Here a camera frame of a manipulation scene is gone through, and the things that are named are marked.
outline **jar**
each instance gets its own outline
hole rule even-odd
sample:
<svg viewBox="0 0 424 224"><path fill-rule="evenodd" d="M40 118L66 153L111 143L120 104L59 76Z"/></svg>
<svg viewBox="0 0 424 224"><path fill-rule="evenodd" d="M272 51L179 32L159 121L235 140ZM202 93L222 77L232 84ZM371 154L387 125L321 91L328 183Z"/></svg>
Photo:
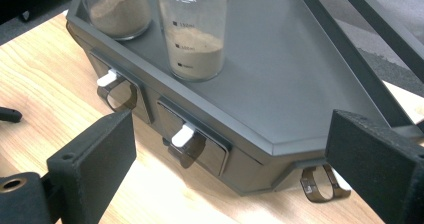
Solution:
<svg viewBox="0 0 424 224"><path fill-rule="evenodd" d="M158 0L173 74L188 81L216 76L224 64L228 0Z"/></svg>
<svg viewBox="0 0 424 224"><path fill-rule="evenodd" d="M130 40L151 21L147 0L82 0L91 24L115 40Z"/></svg>

